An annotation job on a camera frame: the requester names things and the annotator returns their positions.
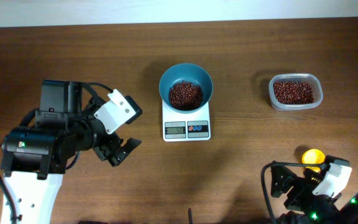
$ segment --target container of beans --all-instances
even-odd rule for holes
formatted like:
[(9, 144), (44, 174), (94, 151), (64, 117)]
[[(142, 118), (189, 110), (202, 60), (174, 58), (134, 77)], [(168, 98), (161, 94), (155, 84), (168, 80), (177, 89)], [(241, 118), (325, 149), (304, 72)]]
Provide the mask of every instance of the container of beans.
[(192, 63), (170, 67), (161, 77), (160, 96), (169, 109), (194, 113), (211, 99), (212, 79), (208, 72)]
[(272, 107), (282, 111), (315, 108), (323, 100), (320, 81), (306, 73), (277, 75), (270, 81), (268, 91)]

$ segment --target green led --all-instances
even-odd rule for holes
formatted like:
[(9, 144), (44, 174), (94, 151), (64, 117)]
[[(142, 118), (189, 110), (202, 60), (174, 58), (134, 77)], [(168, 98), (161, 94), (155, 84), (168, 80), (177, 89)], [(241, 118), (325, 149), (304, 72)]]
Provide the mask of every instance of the green led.
[(315, 213), (311, 214), (311, 218), (316, 220), (317, 219), (317, 214), (315, 214)]

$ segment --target white digital scale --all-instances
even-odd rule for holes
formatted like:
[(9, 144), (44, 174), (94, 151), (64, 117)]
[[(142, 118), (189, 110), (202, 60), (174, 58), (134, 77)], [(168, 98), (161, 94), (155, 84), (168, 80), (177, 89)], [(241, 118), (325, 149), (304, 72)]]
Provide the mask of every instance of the white digital scale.
[(166, 142), (205, 141), (211, 138), (208, 102), (193, 113), (179, 113), (162, 101), (162, 137)]

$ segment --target white wall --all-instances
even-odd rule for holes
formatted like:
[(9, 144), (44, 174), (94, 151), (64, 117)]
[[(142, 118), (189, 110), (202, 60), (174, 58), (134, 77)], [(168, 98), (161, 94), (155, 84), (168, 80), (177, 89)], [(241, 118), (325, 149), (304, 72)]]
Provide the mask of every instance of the white wall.
[(0, 0), (0, 27), (358, 16), (358, 0)]

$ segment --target yellow bowl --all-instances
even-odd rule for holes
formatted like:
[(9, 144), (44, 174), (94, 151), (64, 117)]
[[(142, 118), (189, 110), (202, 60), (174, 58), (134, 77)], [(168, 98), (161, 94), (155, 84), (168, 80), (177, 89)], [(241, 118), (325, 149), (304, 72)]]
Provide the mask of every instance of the yellow bowl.
[[(302, 163), (303, 164), (320, 164), (322, 162), (324, 162), (324, 160), (326, 159), (326, 156), (324, 155), (323, 152), (321, 152), (318, 149), (310, 149), (307, 150), (303, 156), (302, 156)], [(307, 167), (315, 172), (319, 172), (320, 168), (319, 167)]]

